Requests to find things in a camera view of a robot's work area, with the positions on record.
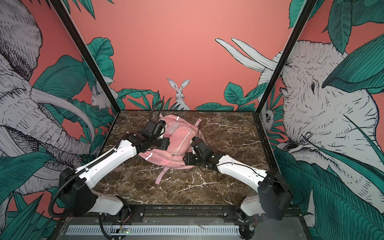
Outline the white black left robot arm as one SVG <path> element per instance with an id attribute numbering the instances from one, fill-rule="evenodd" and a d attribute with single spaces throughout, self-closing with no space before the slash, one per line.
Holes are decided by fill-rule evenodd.
<path id="1" fill-rule="evenodd" d="M 170 139 L 139 133 L 126 134 L 119 143 L 92 162 L 75 169 L 61 172 L 59 190 L 51 199 L 48 212 L 51 217 L 67 215 L 80 217 L 86 213 L 119 215 L 126 217 L 129 204 L 122 198 L 105 195 L 93 188 L 108 173 L 126 160 L 151 149 L 166 150 Z"/>

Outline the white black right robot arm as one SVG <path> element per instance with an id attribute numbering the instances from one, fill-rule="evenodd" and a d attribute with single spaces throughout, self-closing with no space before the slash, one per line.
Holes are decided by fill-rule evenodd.
<path id="1" fill-rule="evenodd" d="M 255 196 L 245 197 L 240 203 L 240 213 L 245 216 L 265 214 L 272 219 L 282 220 L 293 199 L 288 183 L 275 169 L 256 169 L 227 154 L 212 151 L 207 154 L 196 151 L 187 153 L 183 160 L 188 166 L 206 167 L 233 177 L 255 190 Z"/>

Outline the pink student backpack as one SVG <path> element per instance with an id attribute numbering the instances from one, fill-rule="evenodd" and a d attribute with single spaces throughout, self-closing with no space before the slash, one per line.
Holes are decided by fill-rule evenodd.
<path id="1" fill-rule="evenodd" d="M 198 119 L 193 125 L 175 115 L 167 115 L 162 117 L 161 120 L 166 122 L 164 137 L 170 140 L 168 148 L 165 151 L 153 149 L 145 153 L 139 153 L 139 156 L 147 162 L 164 167 L 155 182 L 157 185 L 169 169 L 192 169 L 194 166 L 187 166 L 183 161 L 183 157 L 186 153 L 193 151 L 191 143 L 194 137 L 204 139 L 202 132 L 199 130 L 201 119 Z"/>

